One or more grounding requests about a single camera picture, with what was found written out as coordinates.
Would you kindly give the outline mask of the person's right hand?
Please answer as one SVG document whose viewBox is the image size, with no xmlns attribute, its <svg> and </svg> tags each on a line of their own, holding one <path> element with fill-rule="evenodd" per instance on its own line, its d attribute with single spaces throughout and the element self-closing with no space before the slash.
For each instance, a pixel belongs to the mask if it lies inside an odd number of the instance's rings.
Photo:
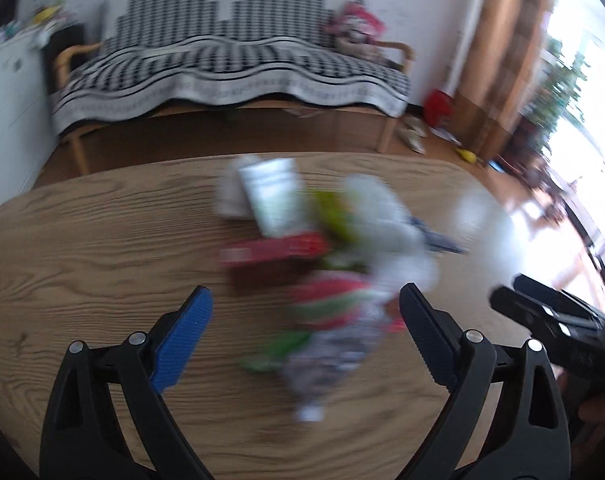
<svg viewBox="0 0 605 480">
<path fill-rule="evenodd" d="M 574 448 L 595 448 L 605 438 L 605 393 L 597 392 L 567 370 L 557 377 L 563 398 L 569 438 Z"/>
</svg>

